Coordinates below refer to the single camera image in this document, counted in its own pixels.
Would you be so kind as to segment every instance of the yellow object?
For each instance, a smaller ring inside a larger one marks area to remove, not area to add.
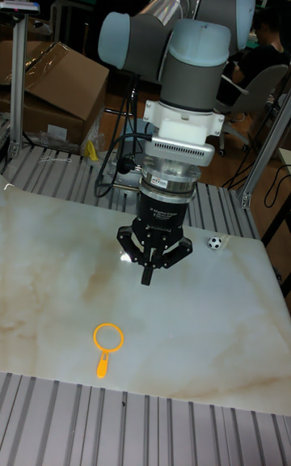
[[[97,337],[96,337],[97,332],[101,328],[104,328],[105,326],[109,326],[110,328],[116,329],[116,331],[118,331],[118,333],[120,334],[120,344],[114,349],[105,349],[97,341]],[[117,328],[117,326],[115,326],[114,324],[110,324],[110,322],[105,322],[104,324],[100,324],[99,326],[97,326],[97,328],[95,329],[93,333],[93,340],[94,340],[95,345],[97,345],[97,347],[102,351],[102,356],[99,361],[96,374],[98,378],[104,378],[104,376],[107,373],[107,368],[108,368],[108,355],[109,353],[114,353],[115,351],[118,351],[120,349],[120,347],[124,343],[124,336],[123,336],[121,329]]]
[[[94,162],[99,160],[92,141],[88,141],[85,146],[84,157],[90,157]]]

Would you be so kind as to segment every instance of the soccer ball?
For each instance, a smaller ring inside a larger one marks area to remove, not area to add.
[[[209,239],[209,246],[210,248],[212,248],[213,250],[217,250],[218,248],[221,247],[221,244],[222,244],[222,241],[220,238],[218,238],[217,236],[214,236],[213,238],[210,238]]]

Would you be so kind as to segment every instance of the marble surface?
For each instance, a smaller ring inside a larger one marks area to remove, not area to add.
[[[0,370],[291,415],[291,324],[263,245],[223,235],[215,252],[185,227],[193,254],[146,287],[116,240],[132,218],[0,177]],[[98,379],[103,322],[124,344]]]

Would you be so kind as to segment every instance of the magnifying glass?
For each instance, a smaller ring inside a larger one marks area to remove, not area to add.
[[[105,349],[97,341],[97,332],[101,328],[105,328],[105,327],[114,328],[120,334],[120,344],[114,349]],[[99,361],[96,374],[98,378],[104,378],[104,376],[107,373],[107,368],[108,368],[108,355],[109,353],[114,353],[115,351],[118,351],[120,349],[120,347],[124,343],[124,336],[123,336],[121,329],[117,328],[117,326],[115,326],[114,324],[110,324],[109,322],[105,322],[104,324],[100,324],[99,326],[97,326],[97,328],[95,329],[93,333],[93,340],[94,340],[95,345],[97,345],[97,347],[102,351],[102,356]]]

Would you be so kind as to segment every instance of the office chair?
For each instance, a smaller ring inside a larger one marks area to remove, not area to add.
[[[247,87],[241,88],[239,85],[233,83],[231,79],[222,75],[222,79],[225,79],[233,87],[240,91],[240,96],[237,98],[233,105],[224,104],[221,101],[216,100],[215,109],[220,113],[227,114],[233,113],[238,114],[240,112],[253,112],[261,110],[267,102],[267,99],[273,88],[279,83],[279,81],[285,76],[289,70],[287,65],[274,65],[262,70],[248,85]],[[243,142],[243,149],[248,148],[248,139],[243,137],[227,120],[224,121],[221,130],[221,136],[219,140],[219,155],[222,157],[225,154],[225,133],[231,133]]]

